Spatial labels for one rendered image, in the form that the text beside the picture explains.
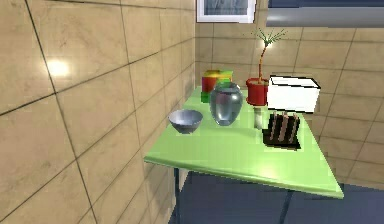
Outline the black rack with brown slats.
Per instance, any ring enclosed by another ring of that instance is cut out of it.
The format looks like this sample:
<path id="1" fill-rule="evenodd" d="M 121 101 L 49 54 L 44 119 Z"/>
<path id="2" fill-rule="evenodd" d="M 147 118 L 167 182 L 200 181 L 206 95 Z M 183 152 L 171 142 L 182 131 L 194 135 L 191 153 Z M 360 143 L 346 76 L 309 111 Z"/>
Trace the black rack with brown slats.
<path id="1" fill-rule="evenodd" d="M 300 119 L 297 114 L 274 112 L 269 115 L 268 127 L 262 130 L 263 143 L 270 147 L 297 151 L 300 149 L 297 138 L 299 126 Z"/>

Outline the house plant in red pot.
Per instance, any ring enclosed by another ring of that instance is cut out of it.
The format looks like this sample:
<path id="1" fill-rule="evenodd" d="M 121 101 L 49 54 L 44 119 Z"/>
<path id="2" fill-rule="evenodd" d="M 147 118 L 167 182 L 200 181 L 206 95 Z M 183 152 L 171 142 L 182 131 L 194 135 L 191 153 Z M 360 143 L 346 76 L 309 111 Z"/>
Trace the house plant in red pot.
<path id="1" fill-rule="evenodd" d="M 271 30 L 265 33 L 261 28 L 256 32 L 256 36 L 262 41 L 263 48 L 258 60 L 257 77 L 248 78 L 246 80 L 246 87 L 248 89 L 247 103 L 252 106 L 265 106 L 267 104 L 267 91 L 269 81 L 263 77 L 262 64 L 267 48 L 273 43 L 281 40 L 287 31 L 281 29 L 275 32 Z"/>

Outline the grey glass vase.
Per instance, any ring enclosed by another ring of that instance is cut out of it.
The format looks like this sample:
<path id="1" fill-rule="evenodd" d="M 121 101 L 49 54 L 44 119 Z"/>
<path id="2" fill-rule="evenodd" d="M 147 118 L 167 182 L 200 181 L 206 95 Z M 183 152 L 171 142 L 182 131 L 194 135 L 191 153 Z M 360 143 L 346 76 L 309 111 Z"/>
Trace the grey glass vase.
<path id="1" fill-rule="evenodd" d="M 243 104 L 240 87 L 233 82 L 217 82 L 210 93 L 210 112 L 220 126 L 230 126 L 238 117 Z"/>

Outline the white box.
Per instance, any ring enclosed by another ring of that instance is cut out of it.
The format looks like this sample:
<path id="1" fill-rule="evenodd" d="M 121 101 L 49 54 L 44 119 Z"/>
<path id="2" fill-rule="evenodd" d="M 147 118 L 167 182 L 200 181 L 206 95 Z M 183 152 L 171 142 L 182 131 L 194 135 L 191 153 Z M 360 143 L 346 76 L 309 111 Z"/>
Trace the white box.
<path id="1" fill-rule="evenodd" d="M 270 110 L 313 113 L 320 90 L 313 78 L 271 75 L 267 106 Z"/>

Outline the grey metal mixing bowl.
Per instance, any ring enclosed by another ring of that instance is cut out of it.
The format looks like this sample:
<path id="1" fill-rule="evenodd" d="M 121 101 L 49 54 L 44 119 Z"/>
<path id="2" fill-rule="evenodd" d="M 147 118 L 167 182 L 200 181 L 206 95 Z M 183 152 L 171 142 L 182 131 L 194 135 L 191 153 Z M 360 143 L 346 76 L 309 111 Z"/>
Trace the grey metal mixing bowl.
<path id="1" fill-rule="evenodd" d="M 196 110 L 180 109 L 168 116 L 169 122 L 181 134 L 193 133 L 203 120 L 203 115 Z"/>

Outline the white framed window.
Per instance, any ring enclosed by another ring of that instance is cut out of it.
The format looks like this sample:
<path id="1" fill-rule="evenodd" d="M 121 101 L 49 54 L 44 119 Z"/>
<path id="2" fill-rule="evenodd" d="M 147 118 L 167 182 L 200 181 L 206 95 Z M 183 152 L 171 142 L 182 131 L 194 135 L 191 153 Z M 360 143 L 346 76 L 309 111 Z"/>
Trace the white framed window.
<path id="1" fill-rule="evenodd" d="M 253 23 L 257 0 L 196 0 L 198 23 Z"/>

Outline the red green yellow box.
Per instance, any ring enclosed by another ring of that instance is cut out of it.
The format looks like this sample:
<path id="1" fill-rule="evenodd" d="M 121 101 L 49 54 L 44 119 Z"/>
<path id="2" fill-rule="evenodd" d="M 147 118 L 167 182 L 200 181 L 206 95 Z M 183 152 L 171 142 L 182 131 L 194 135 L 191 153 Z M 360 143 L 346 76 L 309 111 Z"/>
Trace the red green yellow box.
<path id="1" fill-rule="evenodd" d="M 201 101 L 208 103 L 210 92 L 214 89 L 217 82 L 231 82 L 233 76 L 232 70 L 207 70 L 201 78 L 202 90 Z"/>

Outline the green top blue cabinet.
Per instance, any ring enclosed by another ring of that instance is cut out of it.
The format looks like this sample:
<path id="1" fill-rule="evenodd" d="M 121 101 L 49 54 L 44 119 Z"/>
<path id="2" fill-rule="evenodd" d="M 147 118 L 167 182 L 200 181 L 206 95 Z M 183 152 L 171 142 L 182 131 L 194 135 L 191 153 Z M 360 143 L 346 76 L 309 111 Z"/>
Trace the green top blue cabinet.
<path id="1" fill-rule="evenodd" d="M 202 113 L 199 127 L 167 127 L 144 157 L 171 170 L 176 224 L 384 224 L 384 191 L 339 183 L 307 123 L 289 150 L 264 144 L 249 105 L 230 126 L 198 90 L 184 106 Z"/>

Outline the grey blue wall cabinet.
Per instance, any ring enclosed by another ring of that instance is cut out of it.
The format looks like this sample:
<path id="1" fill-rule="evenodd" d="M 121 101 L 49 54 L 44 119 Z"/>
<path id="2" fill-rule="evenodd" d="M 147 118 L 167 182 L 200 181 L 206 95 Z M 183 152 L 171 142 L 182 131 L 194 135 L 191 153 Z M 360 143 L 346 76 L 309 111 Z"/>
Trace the grey blue wall cabinet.
<path id="1" fill-rule="evenodd" d="M 269 0 L 266 26 L 384 28 L 384 0 Z"/>

